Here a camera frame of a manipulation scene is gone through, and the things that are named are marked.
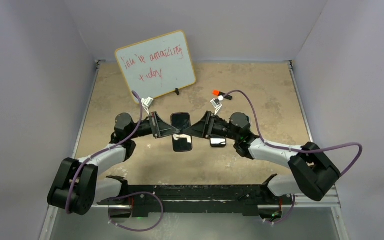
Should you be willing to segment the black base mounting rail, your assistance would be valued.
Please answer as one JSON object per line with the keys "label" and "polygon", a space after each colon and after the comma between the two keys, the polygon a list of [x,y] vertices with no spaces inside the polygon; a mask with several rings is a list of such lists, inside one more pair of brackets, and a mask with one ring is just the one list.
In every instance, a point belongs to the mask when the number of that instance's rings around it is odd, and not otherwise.
{"label": "black base mounting rail", "polygon": [[146,218],[150,213],[241,214],[245,217],[271,218],[280,207],[293,201],[276,197],[263,184],[239,185],[128,185],[122,195],[129,199],[105,199],[99,205],[133,205],[133,217]]}

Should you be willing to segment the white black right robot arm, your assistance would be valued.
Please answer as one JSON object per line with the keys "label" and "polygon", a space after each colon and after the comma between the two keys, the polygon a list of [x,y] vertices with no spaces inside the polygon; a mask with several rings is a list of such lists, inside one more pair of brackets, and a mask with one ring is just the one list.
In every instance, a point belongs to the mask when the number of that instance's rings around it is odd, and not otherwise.
{"label": "white black right robot arm", "polygon": [[268,204],[287,194],[303,194],[319,202],[341,177],[338,168],[315,143],[307,142],[299,146],[298,151],[285,144],[275,148],[273,142],[262,141],[251,132],[249,117],[244,113],[233,113],[226,121],[207,111],[200,121],[183,132],[201,139],[223,137],[234,140],[233,147],[241,157],[290,169],[290,175],[274,174],[263,183],[260,196]]}

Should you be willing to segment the yellow framed whiteboard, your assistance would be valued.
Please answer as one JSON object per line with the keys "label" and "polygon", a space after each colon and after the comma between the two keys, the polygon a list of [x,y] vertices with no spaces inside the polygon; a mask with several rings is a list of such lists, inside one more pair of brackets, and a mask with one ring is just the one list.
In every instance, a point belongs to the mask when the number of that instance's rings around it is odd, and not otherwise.
{"label": "yellow framed whiteboard", "polygon": [[128,92],[141,98],[159,98],[197,81],[183,30],[118,48],[114,55]]}

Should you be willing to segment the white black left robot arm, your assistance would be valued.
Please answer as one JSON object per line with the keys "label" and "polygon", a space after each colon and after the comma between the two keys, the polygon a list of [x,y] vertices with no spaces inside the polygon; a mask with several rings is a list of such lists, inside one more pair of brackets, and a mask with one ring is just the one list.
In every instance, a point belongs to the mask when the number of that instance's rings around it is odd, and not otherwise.
{"label": "white black left robot arm", "polygon": [[126,203],[129,191],[123,187],[122,177],[99,181],[98,177],[111,167],[133,155],[134,138],[153,136],[156,139],[179,134],[180,130],[163,121],[156,112],[144,120],[134,122],[129,113],[116,116],[110,143],[102,150],[79,159],[65,158],[50,187],[47,203],[67,214],[85,215],[92,205],[111,199],[118,205]]}

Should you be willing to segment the orange capped black marker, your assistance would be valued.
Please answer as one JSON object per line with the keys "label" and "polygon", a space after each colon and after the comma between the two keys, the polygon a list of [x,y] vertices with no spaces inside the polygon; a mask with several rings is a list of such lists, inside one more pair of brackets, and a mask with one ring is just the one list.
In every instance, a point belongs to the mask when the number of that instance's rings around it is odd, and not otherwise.
{"label": "orange capped black marker", "polygon": [[224,92],[222,92],[222,91],[219,91],[219,90],[214,90],[214,91],[212,92],[212,94],[213,94],[214,96],[217,96],[217,97],[223,97],[224,99],[229,100],[229,101],[231,101],[231,100],[233,99],[233,97],[232,97],[231,95],[226,94],[226,93],[224,93]]}

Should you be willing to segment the aluminium frame rail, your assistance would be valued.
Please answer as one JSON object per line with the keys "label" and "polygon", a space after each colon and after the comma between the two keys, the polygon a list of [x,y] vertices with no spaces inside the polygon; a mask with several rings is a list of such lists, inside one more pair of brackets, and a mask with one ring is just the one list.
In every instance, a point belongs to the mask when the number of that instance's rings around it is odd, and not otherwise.
{"label": "aluminium frame rail", "polygon": [[304,194],[295,195],[295,207],[298,208],[334,208],[340,206],[341,203],[335,186],[320,201],[314,201]]}

